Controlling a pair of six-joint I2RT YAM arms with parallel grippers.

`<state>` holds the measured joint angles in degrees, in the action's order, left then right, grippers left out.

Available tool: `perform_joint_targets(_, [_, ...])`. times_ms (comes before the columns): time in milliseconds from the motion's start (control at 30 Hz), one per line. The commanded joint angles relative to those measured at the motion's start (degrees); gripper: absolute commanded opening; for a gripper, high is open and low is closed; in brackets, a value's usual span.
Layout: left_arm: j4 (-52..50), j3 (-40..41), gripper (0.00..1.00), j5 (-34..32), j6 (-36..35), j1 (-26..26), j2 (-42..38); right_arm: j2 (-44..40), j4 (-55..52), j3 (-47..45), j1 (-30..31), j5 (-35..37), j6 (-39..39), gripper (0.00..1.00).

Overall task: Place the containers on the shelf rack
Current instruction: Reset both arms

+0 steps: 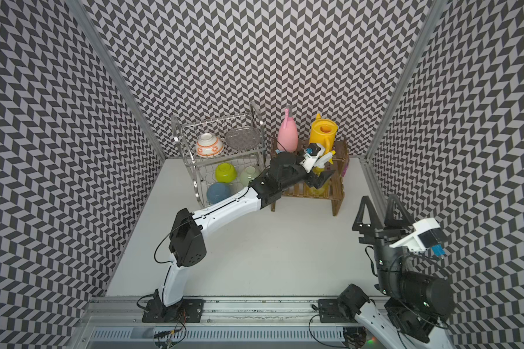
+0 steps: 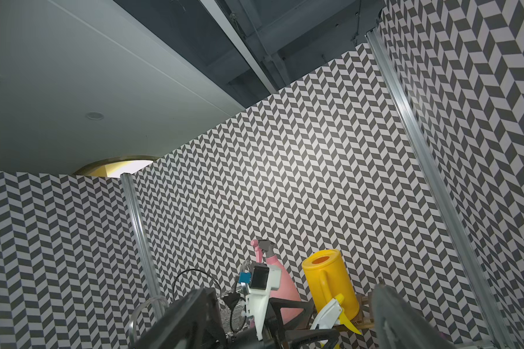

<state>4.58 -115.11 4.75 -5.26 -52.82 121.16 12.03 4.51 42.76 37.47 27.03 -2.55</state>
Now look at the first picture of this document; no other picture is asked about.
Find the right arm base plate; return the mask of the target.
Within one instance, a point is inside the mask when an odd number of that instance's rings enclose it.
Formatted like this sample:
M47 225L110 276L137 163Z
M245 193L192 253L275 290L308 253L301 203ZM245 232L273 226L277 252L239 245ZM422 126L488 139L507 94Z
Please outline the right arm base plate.
M349 318L340 312L337 299L321 298L317 301L317 308L321 323L356 323L354 318Z

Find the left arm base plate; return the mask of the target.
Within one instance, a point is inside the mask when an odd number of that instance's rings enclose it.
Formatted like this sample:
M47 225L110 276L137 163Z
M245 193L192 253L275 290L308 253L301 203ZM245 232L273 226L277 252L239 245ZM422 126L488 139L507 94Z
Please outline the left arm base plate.
M184 324L199 323L204 305L203 299L182 299L169 307L164 306L161 300L150 300L146 305L142 322L152 324L176 323L178 321Z

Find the yellow watering can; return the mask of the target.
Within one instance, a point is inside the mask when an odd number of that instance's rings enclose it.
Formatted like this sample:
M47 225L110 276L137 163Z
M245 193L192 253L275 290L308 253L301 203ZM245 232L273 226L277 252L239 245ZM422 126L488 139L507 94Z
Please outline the yellow watering can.
M319 157L315 167L324 170L327 163L333 164L333 150L339 126L331 119L321 117L318 113L311 124L309 144L314 145L315 154Z

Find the pink spray bottle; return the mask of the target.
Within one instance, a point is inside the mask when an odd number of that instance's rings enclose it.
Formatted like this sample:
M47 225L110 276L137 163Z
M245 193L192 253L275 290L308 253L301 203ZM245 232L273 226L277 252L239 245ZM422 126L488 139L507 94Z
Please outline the pink spray bottle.
M277 136L277 148L280 151L294 152L298 147L298 129L293 118L291 107L285 110L285 116Z

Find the yellow spray bottle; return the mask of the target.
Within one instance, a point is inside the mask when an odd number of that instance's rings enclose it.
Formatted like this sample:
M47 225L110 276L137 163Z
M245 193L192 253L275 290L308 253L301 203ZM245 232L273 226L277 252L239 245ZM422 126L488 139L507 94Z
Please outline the yellow spray bottle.
M325 177L324 172L329 172L327 164L333 164L333 156L336 154L335 151L328 152L320 157L312 168L313 173L317 176L317 182L321 184L320 187L307 187L310 196L320 197L326 196L329 192L329 181L330 176Z

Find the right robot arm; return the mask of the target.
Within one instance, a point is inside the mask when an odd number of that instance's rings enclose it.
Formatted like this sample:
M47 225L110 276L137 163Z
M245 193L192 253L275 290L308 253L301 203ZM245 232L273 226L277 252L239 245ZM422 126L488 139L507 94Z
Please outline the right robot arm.
M349 285L337 298L342 318L370 330L387 348L453 348L446 321L454 312L454 292L449 280L410 270L405 261L445 257L447 237L435 218L415 220L396 195L387 200L380 218L367 196L362 197L352 226L359 242L373 249L377 289L389 299L382 314L358 286Z

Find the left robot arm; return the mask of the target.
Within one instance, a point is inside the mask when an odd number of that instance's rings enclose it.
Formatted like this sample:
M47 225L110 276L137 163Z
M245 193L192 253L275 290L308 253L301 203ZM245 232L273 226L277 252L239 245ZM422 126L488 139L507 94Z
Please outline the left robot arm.
M257 212L280 199L283 193L299 183L321 188L334 175L325 165L333 161L334 151L317 151L311 143L301 154L279 152L261 174L233 196L205 209L178 211L170 232L170 257L161 287L149 295L143 307L143 323L168 323L183 318L183 292L189 269L207 254L205 239L230 222Z

